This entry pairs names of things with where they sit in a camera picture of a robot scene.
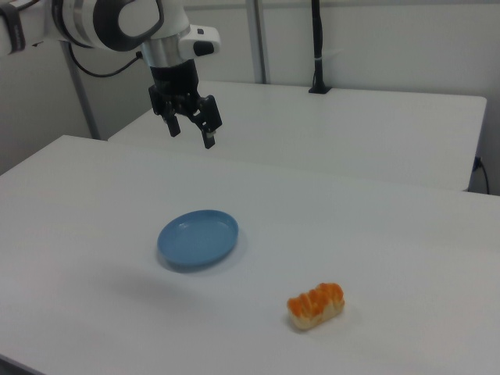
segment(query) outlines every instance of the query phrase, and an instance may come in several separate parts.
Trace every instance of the blue plate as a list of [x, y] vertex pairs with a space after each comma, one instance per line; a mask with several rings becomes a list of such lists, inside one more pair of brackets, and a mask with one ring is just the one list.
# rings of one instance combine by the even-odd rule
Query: blue plate
[[177, 266], [203, 266], [229, 253], [238, 238], [238, 223], [221, 211], [195, 211], [171, 221], [158, 237], [160, 254]]

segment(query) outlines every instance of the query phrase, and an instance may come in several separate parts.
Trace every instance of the cable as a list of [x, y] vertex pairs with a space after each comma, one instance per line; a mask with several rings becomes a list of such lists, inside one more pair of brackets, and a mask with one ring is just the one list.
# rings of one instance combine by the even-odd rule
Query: cable
[[70, 50], [70, 56], [71, 56], [71, 59], [73, 60], [73, 62], [75, 63], [76, 66], [78, 66], [78, 69], [80, 69], [82, 72], [84, 72], [85, 74], [88, 74], [89, 76], [92, 76], [92, 77], [96, 77], [96, 78], [108, 78], [108, 77], [113, 77], [117, 74], [120, 74], [122, 73], [125, 69], [129, 68], [130, 66], [132, 66], [132, 64], [134, 64], [135, 62], [137, 62], [138, 60], [142, 59], [142, 53], [141, 52], [136, 52], [135, 53], [135, 58], [133, 58], [131, 61], [129, 61], [129, 63], [125, 66], [122, 66], [121, 68], [119, 68], [118, 70], [112, 72], [112, 73], [107, 73], [107, 74], [96, 74], [96, 73], [92, 73], [90, 70], [87, 70], [85, 69], [77, 60], [77, 57], [75, 56], [74, 52], [73, 52], [73, 46], [71, 45], [71, 43], [69, 43], [69, 50]]
[[486, 194], [490, 194], [490, 181], [488, 180], [488, 174], [486, 173], [486, 168], [484, 168], [483, 162], [481, 162], [481, 169], [484, 173], [484, 179], [486, 180]]
[[476, 156], [474, 158], [474, 165], [473, 165], [472, 171], [475, 172], [480, 168], [483, 170], [484, 180], [486, 181], [486, 194], [489, 195], [490, 194], [490, 181], [488, 179], [488, 173], [486, 172], [486, 168], [484, 168], [483, 159], [479, 156]]
[[30, 2], [27, 2], [26, 4], [20, 6], [17, 8], [17, 11], [20, 12], [21, 10], [25, 10], [25, 9], [28, 9], [29, 7], [31, 7], [32, 5], [35, 5], [37, 2], [39, 2], [40, 0], [31, 0]]

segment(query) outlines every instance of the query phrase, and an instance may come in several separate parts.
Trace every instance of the white tabletop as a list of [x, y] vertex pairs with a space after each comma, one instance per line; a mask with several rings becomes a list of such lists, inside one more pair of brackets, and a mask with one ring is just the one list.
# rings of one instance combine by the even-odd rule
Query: white tabletop
[[[239, 222], [213, 268], [157, 259], [197, 209]], [[0, 353], [50, 375], [492, 374], [500, 200], [63, 137], [0, 176]], [[344, 312], [308, 333], [286, 301]]]
[[469, 187], [486, 99], [387, 91], [201, 82], [214, 95], [223, 126], [206, 151], [198, 128], [179, 116], [175, 139], [147, 112], [109, 140], [185, 152], [415, 184]]

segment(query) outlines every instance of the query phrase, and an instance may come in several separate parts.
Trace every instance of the wall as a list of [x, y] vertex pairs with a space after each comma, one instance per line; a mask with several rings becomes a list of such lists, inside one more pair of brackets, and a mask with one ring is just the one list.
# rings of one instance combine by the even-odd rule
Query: wall
[[61, 135], [89, 137], [58, 42], [0, 61], [0, 174]]
[[[245, 0], [188, 0], [185, 4], [192, 24], [216, 27], [222, 39], [218, 55], [196, 60], [200, 80], [255, 82]], [[114, 71], [134, 57], [133, 52], [82, 48], [75, 48], [75, 55], [82, 65], [96, 73]], [[152, 77], [142, 61], [116, 77], [99, 79], [84, 73], [80, 77], [103, 139], [151, 108], [148, 88]]]
[[[336, 88], [487, 98], [478, 154], [484, 157], [492, 192], [500, 194], [499, 4], [323, 4], [322, 19], [325, 80]], [[271, 83], [310, 86], [314, 68], [309, 5], [265, 1], [264, 24]], [[472, 189], [484, 191], [482, 174], [474, 174]]]

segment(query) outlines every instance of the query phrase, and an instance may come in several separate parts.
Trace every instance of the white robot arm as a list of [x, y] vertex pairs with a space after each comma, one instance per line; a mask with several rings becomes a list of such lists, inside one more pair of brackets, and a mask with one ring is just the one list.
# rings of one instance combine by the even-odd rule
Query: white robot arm
[[190, 25], [181, 0], [0, 0], [0, 57], [44, 39], [120, 52], [140, 47], [155, 81], [153, 110], [170, 134], [180, 133], [181, 114], [198, 126], [205, 147], [215, 144], [222, 121], [214, 97], [198, 94], [194, 59], [217, 53], [220, 37]]

